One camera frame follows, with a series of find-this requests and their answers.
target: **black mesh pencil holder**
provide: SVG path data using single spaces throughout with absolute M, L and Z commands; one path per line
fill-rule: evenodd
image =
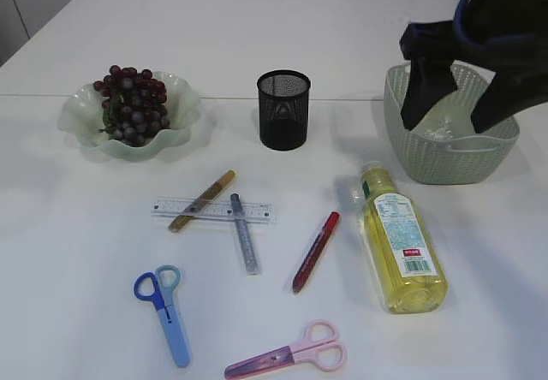
M 291 151 L 307 140 L 310 80 L 293 70 L 274 70 L 257 81 L 260 141 Z

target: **red pen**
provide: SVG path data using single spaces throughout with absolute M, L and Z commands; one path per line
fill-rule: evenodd
M 324 251 L 324 247 L 339 221 L 339 216 L 340 215 L 336 211 L 333 211 L 327 219 L 327 222 L 325 222 L 322 231 L 319 232 L 318 237 L 312 244 L 310 251 L 293 279 L 293 293 L 299 293 L 307 283 L 308 277 L 310 277 L 314 266 L 318 262 L 319 255 Z

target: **oil bottle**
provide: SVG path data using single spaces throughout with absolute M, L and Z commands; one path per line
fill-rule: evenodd
M 414 203 L 397 191 L 381 163 L 369 163 L 361 182 L 366 195 L 364 228 L 388 310 L 436 309 L 448 283 Z

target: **pink scissors handle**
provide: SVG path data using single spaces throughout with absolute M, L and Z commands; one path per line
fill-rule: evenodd
M 325 326 L 331 330 L 332 334 L 324 339 L 313 340 L 312 332 L 315 326 Z M 291 345 L 291 353 L 293 354 L 293 360 L 298 363 L 312 363 L 316 365 L 321 371 L 335 371 L 343 367 L 346 363 L 347 353 L 346 347 L 338 341 L 339 330 L 337 327 L 328 322 L 327 320 L 314 320 L 309 323 L 305 330 L 305 336 L 302 340 L 299 340 Z M 339 351 L 339 359 L 330 365 L 324 363 L 319 357 L 322 352 L 336 349 Z

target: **nutrition label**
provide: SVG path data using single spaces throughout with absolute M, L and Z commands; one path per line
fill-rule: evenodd
M 436 276 L 411 201 L 401 194 L 387 193 L 375 199 L 375 207 L 402 276 Z

